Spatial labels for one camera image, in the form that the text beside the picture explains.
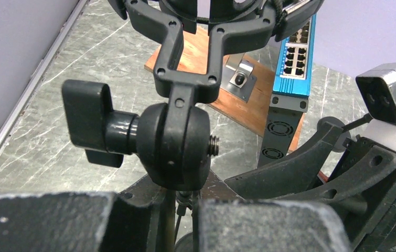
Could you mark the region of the white bracket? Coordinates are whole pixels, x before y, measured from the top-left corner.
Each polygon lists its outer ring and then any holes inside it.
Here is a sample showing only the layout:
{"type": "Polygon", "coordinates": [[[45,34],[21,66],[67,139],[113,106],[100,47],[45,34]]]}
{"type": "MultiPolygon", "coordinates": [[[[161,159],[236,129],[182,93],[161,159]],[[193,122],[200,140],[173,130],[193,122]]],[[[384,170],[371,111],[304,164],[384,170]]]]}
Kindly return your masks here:
{"type": "Polygon", "coordinates": [[[247,103],[256,83],[254,64],[243,59],[245,53],[229,55],[222,69],[220,88],[247,103]]]}

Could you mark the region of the black round-base mic stand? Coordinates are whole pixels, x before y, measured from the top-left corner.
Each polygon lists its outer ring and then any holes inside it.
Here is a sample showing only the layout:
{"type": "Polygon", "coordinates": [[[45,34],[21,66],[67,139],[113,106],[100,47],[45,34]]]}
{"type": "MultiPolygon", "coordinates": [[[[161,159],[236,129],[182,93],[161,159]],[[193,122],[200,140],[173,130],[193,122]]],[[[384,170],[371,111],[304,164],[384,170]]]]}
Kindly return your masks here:
{"type": "Polygon", "coordinates": [[[293,153],[279,158],[276,149],[263,149],[265,161],[257,169],[226,179],[245,202],[226,214],[240,224],[212,251],[348,251],[344,234],[330,237],[328,224],[340,225],[334,211],[362,216],[370,208],[356,179],[339,182],[357,161],[339,161],[328,181],[319,170],[331,151],[344,149],[349,129],[369,121],[368,115],[348,125],[322,118],[316,133],[293,153]],[[332,188],[333,182],[339,186],[332,188]]]}

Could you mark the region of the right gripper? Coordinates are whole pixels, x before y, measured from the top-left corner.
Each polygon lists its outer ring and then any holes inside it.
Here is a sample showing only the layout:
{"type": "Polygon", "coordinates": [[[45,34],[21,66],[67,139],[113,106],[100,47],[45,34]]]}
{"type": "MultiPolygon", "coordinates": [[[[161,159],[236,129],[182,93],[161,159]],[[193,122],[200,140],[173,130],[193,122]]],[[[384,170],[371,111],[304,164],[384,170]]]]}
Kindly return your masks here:
{"type": "Polygon", "coordinates": [[[286,200],[327,204],[342,219],[353,249],[396,249],[395,151],[361,138],[341,158],[339,176],[306,191],[342,132],[325,122],[291,154],[224,182],[248,200],[285,195],[286,200]]]}

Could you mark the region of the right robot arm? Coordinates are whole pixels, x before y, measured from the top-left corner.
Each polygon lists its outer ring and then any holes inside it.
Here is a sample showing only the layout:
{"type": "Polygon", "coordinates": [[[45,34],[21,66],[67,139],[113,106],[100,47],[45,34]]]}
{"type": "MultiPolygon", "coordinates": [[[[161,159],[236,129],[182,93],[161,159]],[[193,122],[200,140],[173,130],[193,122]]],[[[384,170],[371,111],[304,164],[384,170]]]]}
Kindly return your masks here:
{"type": "Polygon", "coordinates": [[[318,177],[342,128],[330,122],[293,153],[226,179],[248,200],[315,201],[331,206],[353,251],[396,251],[396,126],[372,120],[327,182],[318,177]]]}

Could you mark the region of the wooden board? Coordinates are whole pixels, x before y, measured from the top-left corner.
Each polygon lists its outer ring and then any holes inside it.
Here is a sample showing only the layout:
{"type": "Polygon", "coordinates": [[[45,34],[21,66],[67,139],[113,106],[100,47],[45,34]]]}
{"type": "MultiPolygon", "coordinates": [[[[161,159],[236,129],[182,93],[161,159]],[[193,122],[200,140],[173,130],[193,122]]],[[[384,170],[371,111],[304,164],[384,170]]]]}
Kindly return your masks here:
{"type": "MultiPolygon", "coordinates": [[[[204,74],[207,70],[207,31],[198,28],[195,34],[184,32],[184,48],[177,70],[204,74]]],[[[275,72],[252,57],[245,60],[254,64],[255,86],[247,102],[221,89],[218,99],[209,106],[236,121],[259,136],[264,135],[272,84],[275,72]]]]}

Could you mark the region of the blue network switch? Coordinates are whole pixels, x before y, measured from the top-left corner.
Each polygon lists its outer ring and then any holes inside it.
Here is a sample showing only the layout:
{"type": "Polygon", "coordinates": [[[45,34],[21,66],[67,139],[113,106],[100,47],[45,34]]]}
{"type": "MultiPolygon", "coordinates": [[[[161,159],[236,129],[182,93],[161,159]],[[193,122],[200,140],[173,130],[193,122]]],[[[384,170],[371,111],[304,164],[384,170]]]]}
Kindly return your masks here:
{"type": "Polygon", "coordinates": [[[311,94],[316,16],[282,40],[257,167],[292,150],[311,94]]]}

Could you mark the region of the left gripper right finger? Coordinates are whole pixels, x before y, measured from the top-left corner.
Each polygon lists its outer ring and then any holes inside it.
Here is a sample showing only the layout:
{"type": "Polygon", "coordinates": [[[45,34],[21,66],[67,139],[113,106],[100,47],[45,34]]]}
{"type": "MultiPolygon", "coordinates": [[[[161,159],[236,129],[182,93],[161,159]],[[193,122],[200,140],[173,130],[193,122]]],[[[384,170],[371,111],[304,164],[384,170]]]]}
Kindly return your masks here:
{"type": "Polygon", "coordinates": [[[193,216],[194,251],[351,251],[328,205],[245,200],[210,172],[193,216]]]}

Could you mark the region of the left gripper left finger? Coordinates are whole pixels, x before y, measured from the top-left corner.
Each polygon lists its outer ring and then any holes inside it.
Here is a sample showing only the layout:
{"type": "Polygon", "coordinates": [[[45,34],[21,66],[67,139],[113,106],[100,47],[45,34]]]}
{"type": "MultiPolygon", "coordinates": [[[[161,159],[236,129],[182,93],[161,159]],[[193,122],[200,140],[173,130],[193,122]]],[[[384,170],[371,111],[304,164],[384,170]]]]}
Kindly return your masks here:
{"type": "Polygon", "coordinates": [[[121,193],[0,194],[0,251],[173,251],[175,193],[143,176],[121,193]]]}

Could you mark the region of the black tripod shock-mount stand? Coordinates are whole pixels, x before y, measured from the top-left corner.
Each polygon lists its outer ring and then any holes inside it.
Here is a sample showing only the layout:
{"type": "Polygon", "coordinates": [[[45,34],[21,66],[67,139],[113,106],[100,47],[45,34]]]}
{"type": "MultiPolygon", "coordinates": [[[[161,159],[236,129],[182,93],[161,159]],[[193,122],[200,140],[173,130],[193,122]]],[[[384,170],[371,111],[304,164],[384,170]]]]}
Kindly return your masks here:
{"type": "Polygon", "coordinates": [[[71,142],[85,150],[90,163],[119,167],[125,155],[137,154],[151,180],[171,192],[199,192],[208,177],[218,139],[210,134],[207,112],[197,103],[219,96],[223,57],[281,41],[314,16],[322,1],[212,1],[208,18],[197,14],[196,1],[110,1],[132,27],[160,44],[153,76],[157,93],[168,99],[141,115],[117,111],[107,84],[68,79],[62,99],[71,142]],[[204,73],[178,70],[184,32],[208,25],[204,73]]]}

